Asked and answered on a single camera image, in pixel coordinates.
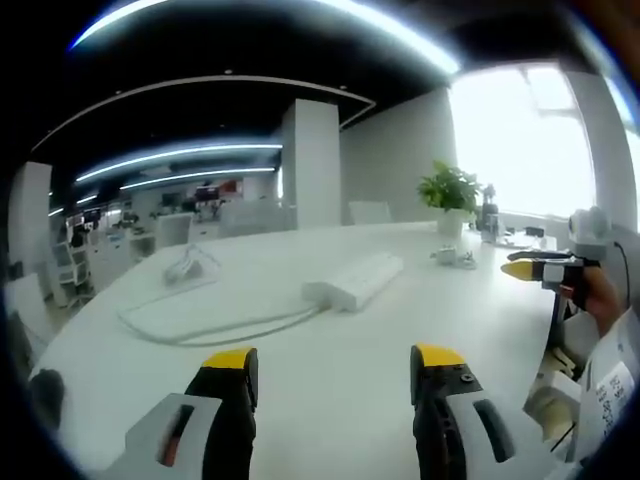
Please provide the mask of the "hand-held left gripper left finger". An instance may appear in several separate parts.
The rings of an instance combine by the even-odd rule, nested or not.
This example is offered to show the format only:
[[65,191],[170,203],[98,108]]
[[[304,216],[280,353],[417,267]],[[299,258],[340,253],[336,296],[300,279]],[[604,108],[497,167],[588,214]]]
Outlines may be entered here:
[[167,395],[126,433],[109,479],[247,479],[258,403],[258,351],[218,352],[182,394]]

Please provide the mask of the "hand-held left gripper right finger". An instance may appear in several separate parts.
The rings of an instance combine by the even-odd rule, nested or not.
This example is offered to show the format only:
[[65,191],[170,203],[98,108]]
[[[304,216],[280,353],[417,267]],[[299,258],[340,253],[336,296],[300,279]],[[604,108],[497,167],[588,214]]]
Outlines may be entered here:
[[422,479],[536,479],[538,426],[491,394],[452,349],[410,354],[413,436]]

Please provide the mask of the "person's right hand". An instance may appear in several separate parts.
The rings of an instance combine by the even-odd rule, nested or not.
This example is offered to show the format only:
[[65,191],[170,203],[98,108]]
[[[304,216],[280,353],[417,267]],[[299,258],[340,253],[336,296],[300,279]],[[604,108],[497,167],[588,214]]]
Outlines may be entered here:
[[604,337],[626,312],[627,307],[623,305],[616,287],[600,267],[585,267],[583,278],[588,286],[584,306],[595,319],[599,336]]

